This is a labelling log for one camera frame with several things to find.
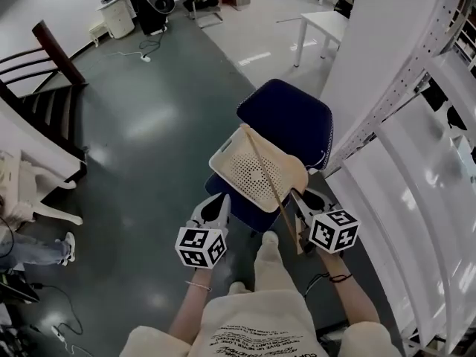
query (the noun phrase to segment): beige pants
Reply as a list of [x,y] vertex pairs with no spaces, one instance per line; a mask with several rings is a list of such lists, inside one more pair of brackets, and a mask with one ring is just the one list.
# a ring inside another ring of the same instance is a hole
[[[267,242],[261,245],[254,261],[254,290],[269,291],[273,289],[293,289],[297,291],[289,273],[284,268],[277,245]],[[240,287],[231,287],[229,295],[248,294],[251,291]]]

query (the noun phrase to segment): gray floor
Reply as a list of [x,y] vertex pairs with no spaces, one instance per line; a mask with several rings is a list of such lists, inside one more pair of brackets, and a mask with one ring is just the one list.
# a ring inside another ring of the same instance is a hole
[[[104,54],[137,51],[144,38],[137,31],[106,41],[75,63],[84,70]],[[118,356],[138,325],[162,330],[170,325],[187,289],[184,281],[193,273],[176,256],[177,231],[207,197],[208,159],[237,128],[235,108],[254,90],[180,12],[150,57],[152,62],[144,63],[137,54],[110,56],[84,71],[89,85],[78,108],[77,143],[89,148],[88,175],[75,191],[48,197],[48,204],[81,215],[84,225],[42,217],[24,230],[50,241],[74,232],[75,263],[28,266],[27,276],[70,293],[84,334],[65,330],[66,338],[95,357]],[[61,83],[57,78],[49,87]],[[323,186],[319,176],[311,186]],[[230,251],[215,270],[212,297],[224,295],[236,279],[253,284],[260,237],[250,238],[250,230],[233,217],[229,229]],[[284,263],[304,290],[324,267],[318,258],[295,255],[281,220],[276,230]],[[396,339],[390,307],[360,243],[346,253],[346,261]],[[50,328],[61,321],[74,325],[68,304],[52,289],[39,294],[40,303],[21,306],[25,322],[42,332],[31,332],[39,343],[37,355],[66,356]],[[308,301],[316,327],[344,319],[328,282],[316,285]]]

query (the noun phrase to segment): beige t-shirt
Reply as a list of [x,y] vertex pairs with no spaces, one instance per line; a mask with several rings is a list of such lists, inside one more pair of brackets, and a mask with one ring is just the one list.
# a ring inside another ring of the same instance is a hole
[[[340,357],[397,357],[388,331],[375,323],[349,327]],[[327,357],[311,314],[296,291],[261,291],[212,300],[189,345],[149,327],[134,329],[120,357]]]

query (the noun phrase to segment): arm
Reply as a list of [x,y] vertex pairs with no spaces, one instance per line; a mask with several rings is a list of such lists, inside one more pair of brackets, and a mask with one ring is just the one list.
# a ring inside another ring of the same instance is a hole
[[[344,261],[337,254],[320,251],[319,255],[331,277],[350,274]],[[334,283],[334,286],[351,325],[364,321],[380,323],[375,306],[353,277]]]
[[[210,287],[212,270],[199,268],[191,280],[202,286]],[[185,299],[169,329],[169,335],[192,345],[199,334],[203,309],[208,291],[201,287],[190,285]]]

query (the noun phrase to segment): person's leg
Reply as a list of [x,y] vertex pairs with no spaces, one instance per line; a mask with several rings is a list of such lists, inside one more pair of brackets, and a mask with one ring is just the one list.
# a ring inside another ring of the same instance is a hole
[[277,246],[279,239],[273,231],[263,234],[263,241],[254,261],[254,291],[273,289],[292,289],[297,291],[289,273],[283,266],[283,260]]
[[[74,255],[74,245],[68,241],[67,236],[62,242],[47,244],[36,238],[13,232],[14,245],[7,257],[0,258],[0,266],[13,268],[18,263],[35,265],[51,265],[64,263],[71,255]],[[8,234],[0,243],[1,255],[5,255],[11,248],[12,241]]]
[[230,291],[228,291],[229,295],[250,293],[251,291],[249,289],[246,289],[245,284],[243,282],[233,282],[230,286]]

